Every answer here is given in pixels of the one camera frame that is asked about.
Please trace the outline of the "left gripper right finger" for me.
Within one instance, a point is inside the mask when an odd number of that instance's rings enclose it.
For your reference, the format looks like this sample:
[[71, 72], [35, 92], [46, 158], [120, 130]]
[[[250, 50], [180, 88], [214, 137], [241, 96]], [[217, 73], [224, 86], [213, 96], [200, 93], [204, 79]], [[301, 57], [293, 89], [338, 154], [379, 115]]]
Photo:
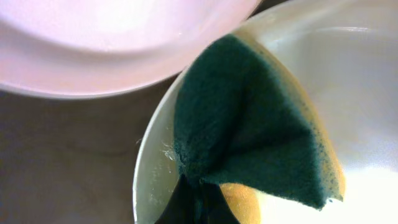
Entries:
[[198, 221], [200, 224], [239, 224], [218, 185], [203, 184], [201, 192], [203, 206]]

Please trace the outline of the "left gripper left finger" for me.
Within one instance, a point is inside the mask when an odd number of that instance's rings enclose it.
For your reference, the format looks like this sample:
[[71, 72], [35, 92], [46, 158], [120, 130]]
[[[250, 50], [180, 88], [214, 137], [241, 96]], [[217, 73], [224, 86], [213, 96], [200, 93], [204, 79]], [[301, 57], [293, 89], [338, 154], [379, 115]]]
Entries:
[[198, 192], [187, 177], [181, 175], [172, 196], [155, 224], [197, 224]]

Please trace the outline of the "green and yellow sponge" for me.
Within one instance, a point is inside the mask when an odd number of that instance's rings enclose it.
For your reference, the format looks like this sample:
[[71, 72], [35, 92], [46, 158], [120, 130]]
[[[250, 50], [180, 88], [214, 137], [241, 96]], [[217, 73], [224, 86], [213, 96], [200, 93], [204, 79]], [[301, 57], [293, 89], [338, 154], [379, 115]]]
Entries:
[[178, 172], [201, 186], [239, 184], [321, 210], [343, 200], [333, 148], [302, 87], [266, 49], [228, 34], [187, 70], [174, 109]]

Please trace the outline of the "cream white plate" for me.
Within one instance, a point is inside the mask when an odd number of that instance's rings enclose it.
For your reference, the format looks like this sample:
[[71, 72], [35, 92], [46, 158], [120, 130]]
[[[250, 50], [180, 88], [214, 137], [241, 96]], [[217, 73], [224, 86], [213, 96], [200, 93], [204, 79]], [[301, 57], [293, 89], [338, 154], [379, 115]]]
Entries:
[[289, 1], [242, 30], [315, 105], [343, 167], [322, 211], [257, 193], [263, 223], [397, 223], [397, 0]]

